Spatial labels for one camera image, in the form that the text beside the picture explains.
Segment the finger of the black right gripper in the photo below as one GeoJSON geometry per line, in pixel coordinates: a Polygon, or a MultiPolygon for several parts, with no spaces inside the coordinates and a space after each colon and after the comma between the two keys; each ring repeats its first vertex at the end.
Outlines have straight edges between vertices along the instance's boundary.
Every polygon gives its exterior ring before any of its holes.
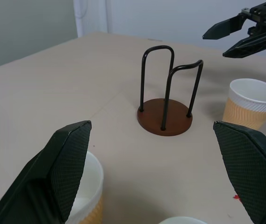
{"type": "Polygon", "coordinates": [[[250,28],[249,31],[251,33],[249,37],[240,40],[225,51],[223,57],[245,58],[266,50],[266,29],[254,33],[250,28]]]}
{"type": "Polygon", "coordinates": [[[239,13],[237,16],[213,25],[202,36],[207,40],[218,40],[242,29],[247,16],[239,13]]]}

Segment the white panel behind table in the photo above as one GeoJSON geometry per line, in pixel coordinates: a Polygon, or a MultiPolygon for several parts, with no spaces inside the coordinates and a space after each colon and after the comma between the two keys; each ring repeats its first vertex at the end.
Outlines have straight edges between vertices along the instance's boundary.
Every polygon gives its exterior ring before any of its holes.
{"type": "Polygon", "coordinates": [[[107,0],[73,0],[77,35],[109,33],[107,0]]]}

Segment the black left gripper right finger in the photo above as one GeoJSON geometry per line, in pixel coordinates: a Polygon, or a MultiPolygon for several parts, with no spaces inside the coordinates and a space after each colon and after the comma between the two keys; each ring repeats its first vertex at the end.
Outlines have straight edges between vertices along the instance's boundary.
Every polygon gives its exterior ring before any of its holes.
{"type": "Polygon", "coordinates": [[[266,224],[266,136],[216,121],[213,130],[229,180],[254,224],[266,224]]]}

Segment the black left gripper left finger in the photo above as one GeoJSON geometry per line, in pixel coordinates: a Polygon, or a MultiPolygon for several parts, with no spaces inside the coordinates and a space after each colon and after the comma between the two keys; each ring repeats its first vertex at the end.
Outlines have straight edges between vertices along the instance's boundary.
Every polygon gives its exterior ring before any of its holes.
{"type": "Polygon", "coordinates": [[[92,124],[54,132],[0,200],[0,224],[65,224],[83,175],[92,124]]]}

